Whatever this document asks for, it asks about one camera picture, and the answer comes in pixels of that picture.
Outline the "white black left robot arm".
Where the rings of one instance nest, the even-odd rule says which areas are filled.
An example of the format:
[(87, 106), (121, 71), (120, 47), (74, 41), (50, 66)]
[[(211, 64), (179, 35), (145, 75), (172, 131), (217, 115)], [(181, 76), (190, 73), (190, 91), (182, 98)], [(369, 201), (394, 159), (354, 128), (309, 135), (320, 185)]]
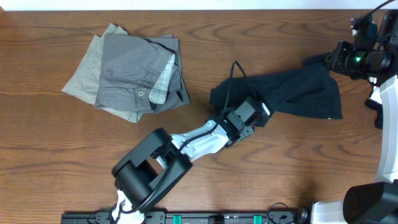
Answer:
[(193, 167), (195, 160), (219, 152), (254, 134), (271, 117), (266, 103), (246, 98), (223, 108), (203, 126), (183, 134), (158, 128), (145, 137), (112, 169), (118, 202), (113, 223), (142, 223), (145, 212), (160, 202)]

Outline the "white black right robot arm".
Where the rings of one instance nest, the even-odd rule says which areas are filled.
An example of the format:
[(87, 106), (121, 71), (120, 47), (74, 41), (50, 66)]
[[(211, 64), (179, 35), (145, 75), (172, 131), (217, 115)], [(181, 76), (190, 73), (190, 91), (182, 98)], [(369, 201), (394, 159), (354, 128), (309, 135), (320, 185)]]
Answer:
[(315, 202), (310, 223), (397, 223), (397, 10), (381, 25), (371, 13), (352, 19), (354, 41), (341, 41), (325, 56), (326, 68), (379, 88), (382, 149), (375, 181), (351, 187), (344, 199)]

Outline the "black t-shirt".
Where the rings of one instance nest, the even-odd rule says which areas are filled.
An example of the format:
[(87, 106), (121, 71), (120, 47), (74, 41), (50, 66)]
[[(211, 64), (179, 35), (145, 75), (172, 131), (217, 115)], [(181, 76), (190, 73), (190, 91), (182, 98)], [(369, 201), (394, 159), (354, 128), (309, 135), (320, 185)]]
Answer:
[(225, 80), (210, 92), (210, 104), (221, 112), (256, 94), (273, 115), (276, 111), (319, 119), (342, 119), (338, 84), (323, 62), (324, 54), (305, 59), (302, 67), (280, 73)]

